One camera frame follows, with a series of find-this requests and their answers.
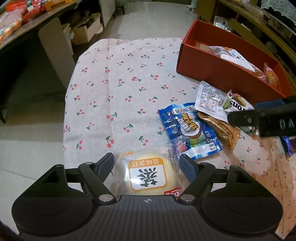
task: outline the black chinese character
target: black chinese character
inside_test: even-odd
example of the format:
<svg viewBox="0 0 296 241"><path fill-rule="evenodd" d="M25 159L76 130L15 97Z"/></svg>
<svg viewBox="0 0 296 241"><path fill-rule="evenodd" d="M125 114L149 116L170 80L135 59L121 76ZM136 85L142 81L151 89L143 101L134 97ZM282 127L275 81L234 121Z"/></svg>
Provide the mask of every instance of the black chinese character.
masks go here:
<svg viewBox="0 0 296 241"><path fill-rule="evenodd" d="M151 182L150 184L153 184L153 185L155 185L158 182L153 179L153 178L157 177L157 175L156 175L157 172L155 170L156 170L156 167L153 168L153 171L151 170L151 168L149 168L148 170L144 169L145 172L143 172L141 169L139 169L139 172L141 172L142 174L140 174L137 177L141 177L140 180L145 182L143 184L140 184L141 186L148 187L149 182Z"/></svg>

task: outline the floor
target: floor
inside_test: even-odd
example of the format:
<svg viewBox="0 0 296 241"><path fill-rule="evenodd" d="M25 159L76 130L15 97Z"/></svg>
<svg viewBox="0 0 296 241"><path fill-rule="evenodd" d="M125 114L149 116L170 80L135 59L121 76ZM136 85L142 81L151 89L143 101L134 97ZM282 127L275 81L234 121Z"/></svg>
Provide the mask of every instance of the floor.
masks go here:
<svg viewBox="0 0 296 241"><path fill-rule="evenodd" d="M129 2L126 14L116 10L102 38L134 40L148 37L184 37L196 15L186 5L165 2ZM11 216L14 200L53 165L63 163L65 104L41 102L8 108L0 123L0 219L17 232Z"/></svg>

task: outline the white cabinet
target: white cabinet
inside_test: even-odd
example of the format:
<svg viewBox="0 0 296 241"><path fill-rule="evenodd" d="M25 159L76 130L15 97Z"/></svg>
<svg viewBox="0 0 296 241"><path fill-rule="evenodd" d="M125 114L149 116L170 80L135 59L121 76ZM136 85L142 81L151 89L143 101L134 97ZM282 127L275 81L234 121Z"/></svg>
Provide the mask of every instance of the white cabinet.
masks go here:
<svg viewBox="0 0 296 241"><path fill-rule="evenodd" d="M103 25L104 27L106 27L112 14L115 11L115 0L99 0L99 2L101 7Z"/></svg>

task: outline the blue snack package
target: blue snack package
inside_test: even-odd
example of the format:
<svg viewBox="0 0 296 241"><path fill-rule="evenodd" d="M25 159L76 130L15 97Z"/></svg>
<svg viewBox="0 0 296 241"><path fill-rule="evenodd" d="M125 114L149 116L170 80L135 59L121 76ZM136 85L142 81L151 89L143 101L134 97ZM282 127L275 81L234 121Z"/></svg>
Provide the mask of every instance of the blue snack package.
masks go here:
<svg viewBox="0 0 296 241"><path fill-rule="evenodd" d="M296 137L295 136L283 136L283 139L286 143L289 156L292 156L296 152Z"/></svg>
<svg viewBox="0 0 296 241"><path fill-rule="evenodd" d="M178 158L186 154L193 160L222 150L216 133L197 116L194 102L158 110Z"/></svg>

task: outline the red box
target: red box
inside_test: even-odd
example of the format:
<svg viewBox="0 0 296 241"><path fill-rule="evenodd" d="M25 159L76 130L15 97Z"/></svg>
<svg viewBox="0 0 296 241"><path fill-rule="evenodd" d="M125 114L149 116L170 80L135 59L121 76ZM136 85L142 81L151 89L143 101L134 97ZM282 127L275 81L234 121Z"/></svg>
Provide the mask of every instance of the red box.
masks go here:
<svg viewBox="0 0 296 241"><path fill-rule="evenodd" d="M281 91L241 66L195 47L198 42L207 46L233 48L261 70L266 62L278 76ZM204 80L226 93L232 90L253 105L292 95L290 84L277 60L241 37L199 20L194 21L181 43L177 73L199 81Z"/></svg>

